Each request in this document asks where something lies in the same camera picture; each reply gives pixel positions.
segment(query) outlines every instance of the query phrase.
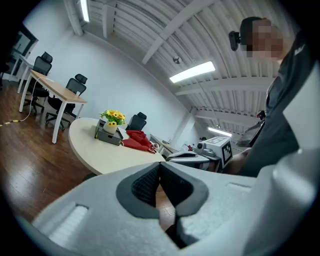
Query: black mesh chair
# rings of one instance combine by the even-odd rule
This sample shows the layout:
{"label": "black mesh chair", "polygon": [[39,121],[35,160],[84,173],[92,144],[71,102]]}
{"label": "black mesh chair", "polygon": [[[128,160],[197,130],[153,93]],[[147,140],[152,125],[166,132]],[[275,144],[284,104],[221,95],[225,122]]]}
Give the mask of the black mesh chair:
{"label": "black mesh chair", "polygon": [[[87,87],[85,86],[85,83],[87,81],[87,78],[85,76],[83,76],[82,74],[77,74],[74,78],[70,78],[70,80],[68,81],[68,84],[66,85],[66,88],[69,89],[71,92],[73,92],[74,94],[77,94],[77,92],[80,93],[80,95],[87,89]],[[46,113],[45,115],[45,125],[48,125],[48,123],[52,120],[56,120],[57,119],[57,114],[59,112],[59,109],[61,107],[62,101],[58,98],[48,98],[48,103],[50,104],[51,107],[53,107],[56,110],[56,114],[53,113]],[[72,111],[75,108],[75,104],[73,103],[69,103],[65,106],[64,109],[64,113],[68,114],[69,116],[72,117],[76,117],[75,114],[72,113]],[[62,123],[62,121],[65,121],[68,123],[68,126],[70,126],[71,122],[65,118],[61,118],[61,122],[60,125],[62,126],[62,131],[65,130],[64,124]]]}
{"label": "black mesh chair", "polygon": [[144,113],[139,112],[138,114],[135,114],[131,119],[131,123],[128,124],[125,130],[141,131],[147,123],[146,119],[147,116]]}
{"label": "black mesh chair", "polygon": [[[44,52],[42,56],[36,57],[32,70],[46,76],[49,73],[50,69],[52,68],[52,65],[51,65],[52,60],[53,60],[52,56]],[[41,108],[41,113],[43,113],[45,109],[44,106],[37,103],[38,98],[49,97],[49,92],[46,89],[44,89],[39,83],[36,83],[36,81],[37,80],[34,78],[30,80],[29,87],[27,90],[30,93],[33,92],[33,97],[32,97],[32,100],[25,99],[24,101],[27,103],[23,105],[23,106],[28,106],[31,104],[34,110],[34,113],[33,113],[34,116],[37,115],[36,106]]]}

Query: ceiling light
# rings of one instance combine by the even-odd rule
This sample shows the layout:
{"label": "ceiling light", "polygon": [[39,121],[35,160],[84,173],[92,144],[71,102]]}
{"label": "ceiling light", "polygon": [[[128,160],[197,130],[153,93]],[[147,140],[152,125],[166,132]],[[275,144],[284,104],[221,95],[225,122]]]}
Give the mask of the ceiling light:
{"label": "ceiling light", "polygon": [[88,3],[87,0],[80,0],[81,2],[81,9],[83,14],[83,19],[85,22],[89,22],[89,12],[88,12]]}
{"label": "ceiling light", "polygon": [[217,130],[217,129],[213,129],[213,128],[211,128],[211,127],[208,127],[208,130],[211,131],[211,132],[215,132],[215,133],[217,133],[217,134],[223,134],[223,135],[232,137],[232,134],[231,134],[231,133],[225,132],[225,131],[223,131],[223,130]]}
{"label": "ceiling light", "polygon": [[191,78],[197,75],[201,75],[203,73],[207,73],[210,71],[215,71],[215,66],[212,64],[211,61],[203,63],[201,65],[189,68],[179,74],[176,74],[172,77],[170,77],[170,80],[174,83],[179,82],[181,80]]}

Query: red cloth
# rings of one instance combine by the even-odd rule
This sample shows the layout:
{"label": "red cloth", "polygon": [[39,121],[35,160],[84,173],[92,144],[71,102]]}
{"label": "red cloth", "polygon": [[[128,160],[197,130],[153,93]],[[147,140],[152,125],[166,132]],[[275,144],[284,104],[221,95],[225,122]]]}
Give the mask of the red cloth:
{"label": "red cloth", "polygon": [[153,148],[151,142],[148,140],[145,133],[141,130],[127,130],[126,133],[130,138],[124,139],[122,141],[123,145],[128,148],[149,151],[153,154],[156,153],[156,150]]}

